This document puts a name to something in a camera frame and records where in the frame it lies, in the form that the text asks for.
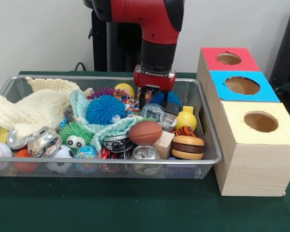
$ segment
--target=red box top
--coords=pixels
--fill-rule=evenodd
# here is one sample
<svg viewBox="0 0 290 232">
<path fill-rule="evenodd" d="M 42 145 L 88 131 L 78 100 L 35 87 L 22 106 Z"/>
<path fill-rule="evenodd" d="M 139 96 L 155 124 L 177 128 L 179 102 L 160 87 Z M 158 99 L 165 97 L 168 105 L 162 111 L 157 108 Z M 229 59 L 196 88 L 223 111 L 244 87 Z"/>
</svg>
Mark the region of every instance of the red box top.
<svg viewBox="0 0 290 232">
<path fill-rule="evenodd" d="M 203 47 L 201 50 L 210 71 L 260 71 L 247 48 Z"/>
</svg>

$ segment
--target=tiger print toy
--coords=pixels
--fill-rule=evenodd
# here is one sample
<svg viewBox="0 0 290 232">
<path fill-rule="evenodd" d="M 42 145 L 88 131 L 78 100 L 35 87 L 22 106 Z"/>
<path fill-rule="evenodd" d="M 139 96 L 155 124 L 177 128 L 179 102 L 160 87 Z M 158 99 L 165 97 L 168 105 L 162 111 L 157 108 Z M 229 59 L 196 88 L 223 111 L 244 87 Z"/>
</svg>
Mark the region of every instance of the tiger print toy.
<svg viewBox="0 0 290 232">
<path fill-rule="evenodd" d="M 177 130 L 174 130 L 173 134 L 175 134 L 175 136 L 186 135 L 186 136 L 196 137 L 196 135 L 194 134 L 193 128 L 188 127 L 188 126 L 184 126 L 184 127 L 181 127 Z"/>
</svg>

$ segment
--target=toy hamburger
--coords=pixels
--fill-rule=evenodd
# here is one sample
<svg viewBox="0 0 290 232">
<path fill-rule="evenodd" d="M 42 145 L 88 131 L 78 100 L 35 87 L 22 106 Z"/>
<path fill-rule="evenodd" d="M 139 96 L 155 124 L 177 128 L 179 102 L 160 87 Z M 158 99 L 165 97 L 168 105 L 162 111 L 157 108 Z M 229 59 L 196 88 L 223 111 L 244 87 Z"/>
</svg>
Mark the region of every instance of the toy hamburger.
<svg viewBox="0 0 290 232">
<path fill-rule="evenodd" d="M 187 160 L 203 158 L 204 141 L 197 137 L 179 135 L 173 138 L 172 155 Z"/>
</svg>

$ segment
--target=brown football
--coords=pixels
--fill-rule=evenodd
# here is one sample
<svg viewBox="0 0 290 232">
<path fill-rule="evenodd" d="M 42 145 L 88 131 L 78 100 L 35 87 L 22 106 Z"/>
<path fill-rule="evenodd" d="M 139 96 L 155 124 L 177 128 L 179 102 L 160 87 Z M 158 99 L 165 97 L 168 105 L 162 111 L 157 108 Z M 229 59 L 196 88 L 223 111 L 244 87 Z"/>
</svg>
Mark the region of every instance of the brown football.
<svg viewBox="0 0 290 232">
<path fill-rule="evenodd" d="M 162 127 L 157 122 L 142 121 L 129 131 L 129 139 L 137 145 L 153 145 L 162 136 Z"/>
</svg>

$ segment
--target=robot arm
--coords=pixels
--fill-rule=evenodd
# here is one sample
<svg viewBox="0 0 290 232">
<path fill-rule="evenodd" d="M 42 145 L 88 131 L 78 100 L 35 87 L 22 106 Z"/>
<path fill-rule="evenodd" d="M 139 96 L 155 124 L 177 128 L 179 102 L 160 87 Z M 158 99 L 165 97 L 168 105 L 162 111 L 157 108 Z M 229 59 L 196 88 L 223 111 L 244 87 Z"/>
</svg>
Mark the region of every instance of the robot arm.
<svg viewBox="0 0 290 232">
<path fill-rule="evenodd" d="M 157 88 L 166 94 L 172 90 L 176 73 L 171 69 L 185 0 L 92 0 L 92 4 L 102 21 L 141 26 L 141 65 L 134 71 L 136 86 Z"/>
</svg>

